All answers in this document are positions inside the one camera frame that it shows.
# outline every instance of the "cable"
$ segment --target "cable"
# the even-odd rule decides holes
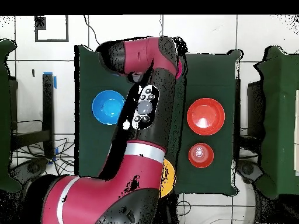
[[[188,212],[185,212],[184,214],[178,215],[178,217],[180,217],[180,216],[185,216],[185,215],[187,215],[187,214],[191,211],[191,204],[190,204],[189,202],[185,201],[185,200],[179,201],[179,202],[177,203],[176,206],[178,206],[181,202],[186,202],[187,204],[189,204],[190,209],[189,209]]]
[[[163,25],[162,25],[161,19],[162,19],[162,15],[160,15],[160,20],[159,20],[159,22],[161,24],[161,31],[159,32],[159,35],[158,35],[159,37],[160,37],[160,34],[163,32]]]
[[[36,122],[36,121],[39,121],[42,123],[42,120],[26,120],[26,121],[18,121],[17,123]]]
[[[262,222],[255,222],[255,221],[252,221],[252,220],[240,220],[240,219],[234,219],[234,218],[221,218],[221,219],[214,220],[213,222],[211,222],[209,224],[212,224],[214,222],[218,222],[220,220],[233,220],[233,221],[250,222],[250,223],[258,223],[258,224],[268,224],[268,223],[262,223]]]
[[[241,159],[248,159],[248,158],[254,158],[254,157],[258,157],[259,155],[252,155],[252,156],[243,156],[243,157],[240,157],[239,160]]]
[[[60,147],[60,146],[64,146],[63,147],[63,149],[62,149],[62,151],[60,152],[60,153],[58,153],[58,154],[56,154],[54,157],[57,157],[57,156],[59,156],[59,158],[58,158],[58,160],[62,160],[62,165],[60,166],[60,165],[58,165],[57,163],[56,163],[56,161],[58,161],[58,160],[55,160],[55,161],[53,161],[53,159],[50,159],[49,161],[51,161],[51,162],[53,162],[54,164],[55,164],[55,169],[56,169],[56,172],[57,172],[57,174],[58,175],[61,175],[61,173],[60,173],[60,169],[62,169],[62,172],[63,171],[66,171],[66,172],[69,172],[69,173],[72,173],[72,172],[74,172],[74,171],[69,171],[69,170],[67,170],[66,168],[67,168],[67,166],[72,166],[72,167],[74,167],[74,165],[72,164],[72,163],[74,163],[74,161],[71,161],[71,160],[64,160],[63,158],[72,158],[72,156],[70,156],[70,155],[68,155],[68,154],[65,154],[64,152],[67,150],[67,149],[69,149],[70,147],[72,147],[73,145],[74,145],[74,143],[70,143],[70,142],[68,142],[68,138],[63,138],[63,139],[57,139],[57,140],[54,140],[54,141],[62,141],[62,140],[65,140],[65,142],[63,143],[63,144],[61,144],[61,145],[59,145],[59,146],[57,146],[57,147],[55,147],[55,148],[58,148],[58,147]],[[66,146],[66,144],[72,144],[72,145],[70,145],[67,149],[65,148],[65,146]],[[38,144],[36,144],[37,146],[39,146],[39,147],[35,147],[35,146],[32,146],[31,145],[31,147],[33,147],[33,148],[36,148],[36,149],[40,149],[41,151],[44,151],[42,148],[41,148],[41,146],[40,145],[38,145]],[[32,151],[31,151],[31,149],[29,148],[29,146],[27,146],[27,148],[28,148],[28,152],[26,151],[26,150],[24,150],[24,149],[22,149],[21,148],[21,150],[23,151],[23,152],[21,152],[21,153],[25,153],[25,154],[28,154],[28,155],[32,155],[33,157],[38,157],[38,158],[44,158],[45,156],[43,156],[43,155],[38,155],[38,154],[36,154],[36,153],[33,153]],[[13,156],[14,158],[15,157],[19,157],[19,158],[24,158],[24,159],[32,159],[32,157],[28,157],[28,156]]]
[[[92,27],[90,27],[90,25],[88,25],[85,15],[83,15],[83,16],[84,16],[84,20],[85,20],[86,25],[93,31],[93,33],[95,34],[95,39],[96,39],[96,32],[94,31],[94,29],[93,29]]]

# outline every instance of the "tile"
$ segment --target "tile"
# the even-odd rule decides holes
[[[0,16],[0,40],[8,39],[15,40],[15,17]],[[15,60],[15,51],[12,51],[8,60]]]
[[[295,15],[238,15],[237,48],[242,61],[261,61],[268,46],[281,46],[287,53],[299,49],[299,23]]]
[[[185,216],[185,224],[231,224],[231,217],[231,206],[192,206]]]
[[[251,184],[245,184],[242,177],[236,173],[235,186],[239,192],[234,196],[234,205],[255,206],[255,192]]]
[[[225,54],[235,49],[236,15],[164,15],[164,35],[180,36],[189,53]]]
[[[181,193],[180,195],[179,195],[179,199],[178,199],[178,203],[179,203],[179,205],[183,205],[183,201],[184,200],[186,200],[185,199],[185,196],[184,196],[184,193]]]
[[[15,61],[7,61],[6,62],[8,69],[9,69],[9,73],[11,76],[16,76],[16,67],[15,67]]]
[[[231,205],[231,197],[221,194],[185,194],[185,201],[190,205]]]
[[[75,132],[75,86],[73,62],[17,62],[18,121],[42,120],[43,73],[57,78],[54,89],[54,133]]]
[[[253,224],[255,220],[255,207],[234,206],[232,224]]]
[[[63,37],[63,16],[46,16],[44,39]],[[73,60],[74,45],[88,45],[88,26],[82,15],[68,17],[69,42],[35,42],[34,16],[16,17],[17,60]]]
[[[179,224],[185,224],[184,207],[178,206],[176,207],[176,209],[177,209]]]
[[[94,29],[96,39],[101,44],[110,40],[134,37],[158,37],[161,31],[159,20],[160,15],[91,15],[89,16],[89,25]],[[96,50],[99,44],[96,42],[95,34],[91,29],[89,31],[89,39],[89,47]]]
[[[253,153],[250,150],[240,149],[239,155],[240,155],[241,158],[243,158],[243,157],[256,156],[256,153]],[[258,162],[258,157],[247,158],[247,160],[250,160],[252,162],[257,163]]]
[[[256,63],[240,63],[240,96],[241,96],[241,122],[240,125],[243,128],[248,127],[248,98],[247,98],[247,88],[248,84],[252,82],[257,82],[260,80],[259,72],[253,67]]]

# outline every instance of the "black frame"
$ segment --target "black frame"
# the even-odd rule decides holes
[[[16,130],[17,122],[17,88],[16,79],[9,82],[11,90],[12,130]],[[13,133],[11,136],[11,151],[21,147],[43,142],[44,155],[51,159],[54,157],[54,98],[53,76],[43,75],[43,126],[41,131],[24,134]]]

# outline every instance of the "white stripe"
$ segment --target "white stripe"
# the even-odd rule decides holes
[[[73,178],[68,184],[66,187],[64,187],[61,195],[60,195],[60,199],[59,199],[59,202],[58,202],[58,205],[57,205],[57,219],[59,221],[59,224],[64,224],[63,223],[63,219],[62,219],[62,208],[63,208],[63,205],[64,205],[64,199],[65,199],[65,196],[68,194],[68,191],[69,189],[72,187],[72,185],[77,181],[79,180],[80,177],[77,176],[76,178]]]
[[[163,164],[165,152],[144,143],[129,142],[124,154],[143,156]]]

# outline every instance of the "blue tape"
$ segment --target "blue tape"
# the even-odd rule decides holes
[[[55,153],[55,155],[59,154],[59,150],[58,150],[58,148],[55,148],[54,153]],[[53,158],[52,158],[52,161],[53,161],[53,162],[56,162],[56,157],[53,157]]]
[[[57,88],[56,76],[53,78],[53,86],[54,86],[55,89]]]

